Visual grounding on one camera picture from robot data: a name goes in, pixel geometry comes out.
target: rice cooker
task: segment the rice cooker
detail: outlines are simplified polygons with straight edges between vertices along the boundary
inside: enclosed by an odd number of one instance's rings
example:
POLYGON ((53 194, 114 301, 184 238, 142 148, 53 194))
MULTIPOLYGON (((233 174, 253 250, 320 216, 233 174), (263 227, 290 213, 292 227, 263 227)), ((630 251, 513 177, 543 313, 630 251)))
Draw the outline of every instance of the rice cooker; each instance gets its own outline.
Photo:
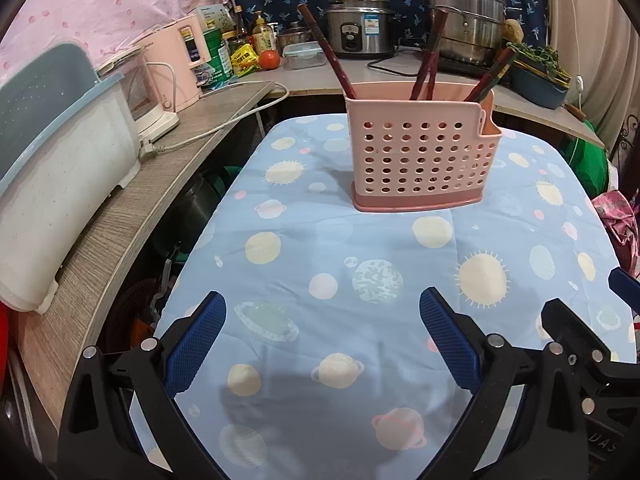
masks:
POLYGON ((328 0, 329 44, 339 57, 393 54, 391 0, 328 0))

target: polka dot fabric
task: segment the polka dot fabric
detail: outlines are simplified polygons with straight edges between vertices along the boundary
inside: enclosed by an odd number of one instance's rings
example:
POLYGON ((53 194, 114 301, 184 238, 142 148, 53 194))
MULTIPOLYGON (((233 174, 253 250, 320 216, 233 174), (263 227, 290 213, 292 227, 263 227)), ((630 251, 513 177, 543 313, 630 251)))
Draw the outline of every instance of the polka dot fabric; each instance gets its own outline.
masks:
MULTIPOLYGON (((506 130, 481 202, 360 213, 347 124, 309 116, 270 131, 158 325, 210 290, 225 297, 220 336, 175 400, 231 480, 417 478, 468 399, 420 321, 428 286, 529 348, 548 342, 540 311, 560 298, 621 360, 636 357, 630 311, 607 286, 613 248, 555 149, 506 130)), ((510 397, 502 440, 515 409, 510 397)), ((153 454, 135 403, 132 417, 153 454)))
POLYGON ((153 26, 212 1, 27 0, 0 45, 0 83, 59 41, 82 45, 99 64, 153 26))

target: dish soap bottle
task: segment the dish soap bottle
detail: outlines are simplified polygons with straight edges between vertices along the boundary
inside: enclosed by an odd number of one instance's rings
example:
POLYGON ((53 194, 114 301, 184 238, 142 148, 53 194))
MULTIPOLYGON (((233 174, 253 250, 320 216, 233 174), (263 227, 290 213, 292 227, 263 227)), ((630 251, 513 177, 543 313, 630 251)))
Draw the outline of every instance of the dish soap bottle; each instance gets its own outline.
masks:
POLYGON ((276 37, 273 33, 273 29, 264 23, 262 17, 262 11, 256 10, 255 13, 258 17, 255 19, 254 27, 254 47, 256 54, 260 56, 265 50, 277 50, 276 37))

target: plastic basket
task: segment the plastic basket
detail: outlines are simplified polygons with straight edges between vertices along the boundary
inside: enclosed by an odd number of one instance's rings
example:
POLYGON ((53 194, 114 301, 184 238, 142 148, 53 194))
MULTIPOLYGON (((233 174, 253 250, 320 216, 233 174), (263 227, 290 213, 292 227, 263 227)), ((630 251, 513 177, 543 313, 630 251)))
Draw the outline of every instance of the plastic basket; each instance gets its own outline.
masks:
POLYGON ((465 103, 474 85, 436 83, 435 100, 409 101, 413 84, 356 83, 358 99, 345 98, 353 205, 360 211, 424 211, 482 200, 502 135, 492 121, 493 91, 480 104, 465 103))

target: green vegetable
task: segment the green vegetable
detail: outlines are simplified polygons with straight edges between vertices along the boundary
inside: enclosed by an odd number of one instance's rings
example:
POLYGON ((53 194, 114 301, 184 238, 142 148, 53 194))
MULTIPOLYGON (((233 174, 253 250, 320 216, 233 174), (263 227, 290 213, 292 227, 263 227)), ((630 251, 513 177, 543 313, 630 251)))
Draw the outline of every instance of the green vegetable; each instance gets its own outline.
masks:
POLYGON ((551 81, 556 77, 559 77, 560 79, 570 79, 571 76, 560 68, 558 63, 558 51, 551 46, 547 45, 544 47, 533 48, 526 43, 507 43, 507 46, 514 48, 523 56, 541 63, 546 69, 547 78, 551 81))

